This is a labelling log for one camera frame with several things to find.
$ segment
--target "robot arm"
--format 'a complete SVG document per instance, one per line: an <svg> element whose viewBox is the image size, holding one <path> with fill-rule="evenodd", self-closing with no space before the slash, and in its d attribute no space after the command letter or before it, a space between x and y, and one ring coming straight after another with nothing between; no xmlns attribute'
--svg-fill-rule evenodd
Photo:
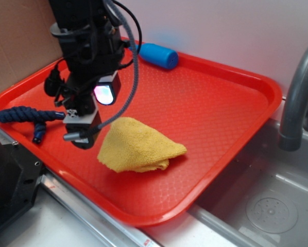
<svg viewBox="0 0 308 247"><path fill-rule="evenodd" d="M96 127L103 125L93 91L107 78L115 90L119 90L121 84L116 71L122 68L121 60L129 42L121 40L121 21L108 7L110 0L49 2L57 21L50 31L58 38L63 59L71 73L66 82L63 81L56 65L46 79L44 89L47 95L55 97L56 106L66 108L64 123L68 135L65 139L79 148L88 149L94 145L96 136L91 133L82 135L89 130L98 132L100 129L96 131ZM129 38L135 51L133 37Z"/></svg>

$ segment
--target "folded towel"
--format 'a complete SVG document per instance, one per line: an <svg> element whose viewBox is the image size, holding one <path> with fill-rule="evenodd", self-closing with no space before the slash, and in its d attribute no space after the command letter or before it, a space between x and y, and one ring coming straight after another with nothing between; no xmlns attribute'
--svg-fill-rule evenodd
<svg viewBox="0 0 308 247"><path fill-rule="evenodd" d="M111 124L98 160L116 172L165 170L170 158L186 151L184 145L159 131L133 118L120 117Z"/></svg>

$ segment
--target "led light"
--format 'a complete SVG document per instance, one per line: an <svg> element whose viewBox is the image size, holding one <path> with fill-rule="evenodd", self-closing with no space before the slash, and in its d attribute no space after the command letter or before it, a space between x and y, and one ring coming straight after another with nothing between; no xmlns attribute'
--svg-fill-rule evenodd
<svg viewBox="0 0 308 247"><path fill-rule="evenodd" d="M100 104L114 104L121 88L121 82L118 73L115 72L111 76L104 76L97 82L94 89L94 95Z"/></svg>
<svg viewBox="0 0 308 247"><path fill-rule="evenodd" d="M94 95L100 104L112 104L114 102L114 96L109 85L96 86Z"/></svg>

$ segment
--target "cardboard box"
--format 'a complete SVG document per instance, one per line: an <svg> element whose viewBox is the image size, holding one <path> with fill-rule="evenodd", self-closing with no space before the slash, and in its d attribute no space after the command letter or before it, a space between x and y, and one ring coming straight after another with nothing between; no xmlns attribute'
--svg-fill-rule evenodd
<svg viewBox="0 0 308 247"><path fill-rule="evenodd" d="M48 0L0 1L0 92L61 57Z"/></svg>

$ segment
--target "gray cable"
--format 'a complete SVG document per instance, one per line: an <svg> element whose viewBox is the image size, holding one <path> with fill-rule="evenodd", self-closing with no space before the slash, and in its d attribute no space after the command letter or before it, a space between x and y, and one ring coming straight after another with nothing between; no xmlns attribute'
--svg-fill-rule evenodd
<svg viewBox="0 0 308 247"><path fill-rule="evenodd" d="M103 127L109 125L111 122L118 119L126 111L126 109L129 107L129 105L130 105L130 103L131 103L131 101L132 101L132 99L135 95L135 92L137 90L137 87L138 87L138 80L139 80L138 55L137 55L135 40L134 40L132 31L131 31L131 28L130 28L127 20L124 18L124 16L122 15L122 13L119 11L119 9L113 3L112 0L102 0L102 1L104 2L104 4L107 4L115 12L117 18L121 21L122 25L125 28L125 31L127 32L127 35L129 37L129 40L130 40L131 50L132 50L134 80L133 80L133 86L132 86L130 95L129 95L128 99L126 100L125 104L123 105L123 107L120 109L120 111L118 113L116 113L113 117L106 120L105 122L97 125L96 127L92 128L92 129L90 129L90 130L88 130L84 133L81 133L80 134L81 138L86 138L88 136L94 135L95 133L100 131Z"/></svg>

